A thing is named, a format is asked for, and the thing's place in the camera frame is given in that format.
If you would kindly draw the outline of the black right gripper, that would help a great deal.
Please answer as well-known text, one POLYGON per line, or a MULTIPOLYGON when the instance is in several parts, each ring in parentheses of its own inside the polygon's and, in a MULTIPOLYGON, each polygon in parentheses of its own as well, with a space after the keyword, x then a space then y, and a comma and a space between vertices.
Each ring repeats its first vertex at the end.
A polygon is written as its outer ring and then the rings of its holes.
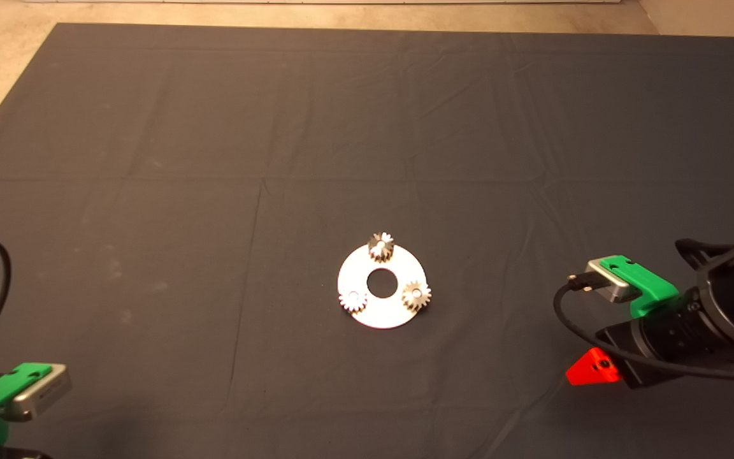
POLYGON ((614 384, 646 388, 678 377, 726 380, 728 316, 699 298, 676 298, 643 317, 595 333, 623 355, 591 347, 566 371, 571 386, 614 384), (624 355, 632 354, 634 358, 624 355))

